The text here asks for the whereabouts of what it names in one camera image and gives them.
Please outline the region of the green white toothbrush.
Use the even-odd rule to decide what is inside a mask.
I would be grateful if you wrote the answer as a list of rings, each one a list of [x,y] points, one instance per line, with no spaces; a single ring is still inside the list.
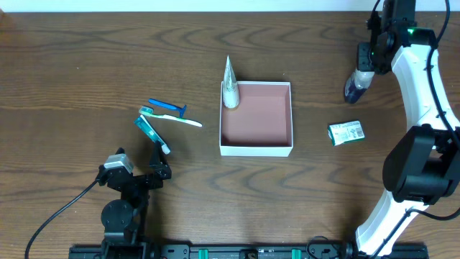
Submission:
[[[152,117],[152,118],[156,118],[156,119],[167,119],[167,120],[172,120],[172,121],[176,121],[176,122],[182,122],[182,123],[189,124],[189,125],[192,125],[192,126],[195,126],[195,127],[202,127],[203,126],[200,122],[193,121],[191,119],[183,119],[183,118],[180,118],[180,117],[174,117],[174,116],[169,115],[169,114],[155,114],[154,109],[149,108],[147,106],[142,106],[139,109],[139,113],[144,115],[144,116],[146,116],[146,117]]]

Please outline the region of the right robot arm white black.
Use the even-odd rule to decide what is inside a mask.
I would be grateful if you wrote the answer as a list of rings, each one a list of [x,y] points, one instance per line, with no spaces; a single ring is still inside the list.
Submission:
[[[393,72],[400,86],[407,132],[386,157],[385,190],[369,218],[342,247],[342,258],[384,258],[418,215],[437,221],[430,205],[459,185],[459,120],[452,111],[438,68],[442,32],[418,27],[415,1],[386,0],[367,20],[368,42],[359,44],[356,69],[384,75]]]

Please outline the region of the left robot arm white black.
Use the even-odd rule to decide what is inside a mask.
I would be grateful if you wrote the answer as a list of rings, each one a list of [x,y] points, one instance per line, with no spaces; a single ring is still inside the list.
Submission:
[[[123,148],[119,148],[116,154],[109,156],[99,166],[96,182],[121,194],[119,199],[109,202],[101,212],[104,239],[109,244],[134,245],[140,242],[144,234],[150,191],[162,188],[163,181],[172,176],[158,140],[154,142],[149,168],[151,172],[148,174],[134,175],[134,165]]]

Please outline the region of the green white soap box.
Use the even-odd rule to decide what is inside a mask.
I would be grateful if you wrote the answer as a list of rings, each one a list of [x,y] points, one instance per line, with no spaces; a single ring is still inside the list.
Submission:
[[[333,146],[343,145],[349,142],[356,142],[365,138],[360,121],[330,124],[328,126],[328,136]]]

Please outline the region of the green Colgate toothpaste tube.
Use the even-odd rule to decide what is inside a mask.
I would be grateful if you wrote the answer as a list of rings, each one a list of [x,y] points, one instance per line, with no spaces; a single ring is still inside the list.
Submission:
[[[158,132],[154,129],[154,127],[148,122],[144,115],[139,115],[135,120],[134,124],[138,126],[138,128],[143,131],[143,133],[148,136],[153,142],[159,142],[164,154],[170,154],[170,148],[167,146],[166,142],[161,138]]]

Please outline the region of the clear pump bottle blue liquid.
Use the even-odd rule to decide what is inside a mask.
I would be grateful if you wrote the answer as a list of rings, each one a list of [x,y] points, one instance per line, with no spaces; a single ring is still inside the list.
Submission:
[[[355,104],[370,87],[373,77],[374,72],[366,72],[356,69],[345,83],[345,102]]]

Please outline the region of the white Pantene tube gold cap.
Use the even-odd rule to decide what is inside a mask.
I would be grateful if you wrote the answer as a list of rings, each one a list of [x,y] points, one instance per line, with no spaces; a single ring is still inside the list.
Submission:
[[[228,109],[235,109],[239,105],[238,83],[229,56],[227,56],[226,59],[224,79],[222,83],[222,98],[224,106]]]

